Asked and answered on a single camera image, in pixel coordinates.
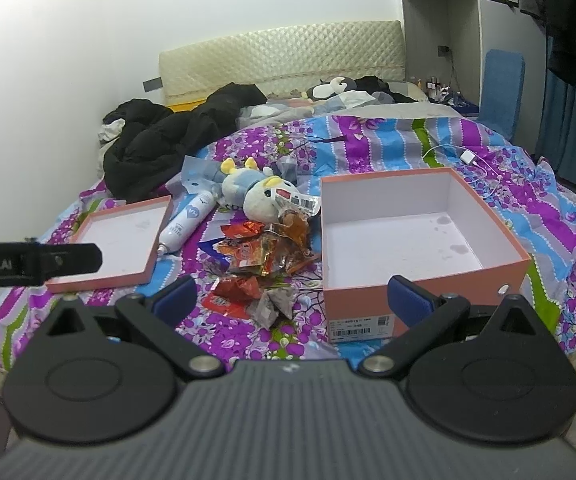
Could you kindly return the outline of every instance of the black puffer jacket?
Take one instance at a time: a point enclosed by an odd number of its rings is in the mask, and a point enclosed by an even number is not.
[[[255,85],[230,83],[194,110],[172,112],[144,99],[121,104],[104,123],[126,120],[104,156],[106,186],[117,198],[138,202],[181,170],[186,155],[236,131],[239,110],[264,104]]]

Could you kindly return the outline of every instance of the barcode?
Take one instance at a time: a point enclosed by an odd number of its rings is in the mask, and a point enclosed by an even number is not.
[[[315,208],[315,201],[314,200],[306,200],[305,198],[301,199],[301,207],[305,207],[306,209],[314,209]]]
[[[353,328],[351,330],[337,330],[335,332],[335,337],[339,337],[342,335],[359,335],[359,334],[369,334],[369,328]]]

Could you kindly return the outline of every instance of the blue heart logo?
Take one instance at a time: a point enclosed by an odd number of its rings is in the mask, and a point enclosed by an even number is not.
[[[200,211],[194,205],[188,207],[187,213],[188,218],[199,218]]]

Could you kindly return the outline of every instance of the bed headboard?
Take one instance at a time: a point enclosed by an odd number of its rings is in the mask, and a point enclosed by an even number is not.
[[[231,81],[288,96],[337,75],[405,78],[401,22],[293,25],[202,41],[159,55],[169,105],[205,99]]]

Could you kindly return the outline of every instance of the yellow plush foot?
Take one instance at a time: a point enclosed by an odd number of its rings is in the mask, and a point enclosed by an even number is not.
[[[221,172],[225,173],[226,175],[229,175],[235,171],[235,169],[235,161],[232,160],[232,157],[230,156],[221,163]]]
[[[246,160],[245,160],[245,167],[247,167],[249,170],[257,170],[259,171],[259,166],[257,166],[257,161],[254,160],[251,156],[249,156]]]

